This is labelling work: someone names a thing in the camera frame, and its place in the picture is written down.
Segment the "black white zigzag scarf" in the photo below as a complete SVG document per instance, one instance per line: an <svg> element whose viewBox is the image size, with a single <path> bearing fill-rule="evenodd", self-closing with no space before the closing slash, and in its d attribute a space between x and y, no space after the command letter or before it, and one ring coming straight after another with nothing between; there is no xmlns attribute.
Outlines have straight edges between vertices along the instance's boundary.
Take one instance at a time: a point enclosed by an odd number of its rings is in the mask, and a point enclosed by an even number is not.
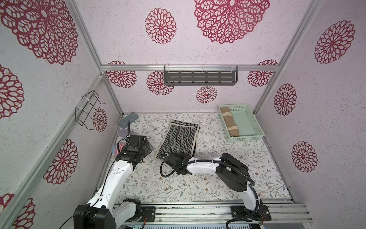
<svg viewBox="0 0 366 229"><path fill-rule="evenodd" d="M155 154L156 159L162 159L163 154L176 154L193 157L200 130L199 124L187 123L179 120L170 122L168 132L163 138Z"/></svg>

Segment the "brown checked scarf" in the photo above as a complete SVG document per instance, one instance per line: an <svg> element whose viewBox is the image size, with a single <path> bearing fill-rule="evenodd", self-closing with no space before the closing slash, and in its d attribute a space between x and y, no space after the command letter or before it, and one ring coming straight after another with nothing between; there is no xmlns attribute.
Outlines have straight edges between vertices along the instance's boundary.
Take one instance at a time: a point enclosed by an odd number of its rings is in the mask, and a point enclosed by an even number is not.
<svg viewBox="0 0 366 229"><path fill-rule="evenodd" d="M229 107L221 107L220 111L222 113L222 116L224 118L224 122L226 125L226 128L228 130L228 133L231 137L238 137L239 136L239 129L234 121L234 117L230 111Z"/></svg>

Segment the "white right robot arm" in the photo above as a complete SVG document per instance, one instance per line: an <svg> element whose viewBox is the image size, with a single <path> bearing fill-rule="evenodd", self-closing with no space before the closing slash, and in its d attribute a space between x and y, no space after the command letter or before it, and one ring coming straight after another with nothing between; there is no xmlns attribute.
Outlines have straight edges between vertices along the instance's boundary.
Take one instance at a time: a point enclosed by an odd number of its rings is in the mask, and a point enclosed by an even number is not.
<svg viewBox="0 0 366 229"><path fill-rule="evenodd" d="M244 206L251 212L257 212L261 206L261 200L255 187L255 182L250 178L249 168L238 159L228 153L213 159L198 159L195 157L181 157L170 153L163 156L159 168L160 175L164 178L178 175L211 174L232 191L239 193Z"/></svg>

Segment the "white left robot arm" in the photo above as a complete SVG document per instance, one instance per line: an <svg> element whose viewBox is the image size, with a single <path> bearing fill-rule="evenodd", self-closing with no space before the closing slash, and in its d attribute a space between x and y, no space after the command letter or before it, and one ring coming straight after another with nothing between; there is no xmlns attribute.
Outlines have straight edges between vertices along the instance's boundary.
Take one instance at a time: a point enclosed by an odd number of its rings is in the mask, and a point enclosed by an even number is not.
<svg viewBox="0 0 366 229"><path fill-rule="evenodd" d="M107 172L102 186L85 205L79 205L72 216L75 229L118 229L127 221L145 220L142 204L138 199L127 198L115 206L124 183L139 163L154 148L142 135L127 136L121 147L117 143L115 160Z"/></svg>

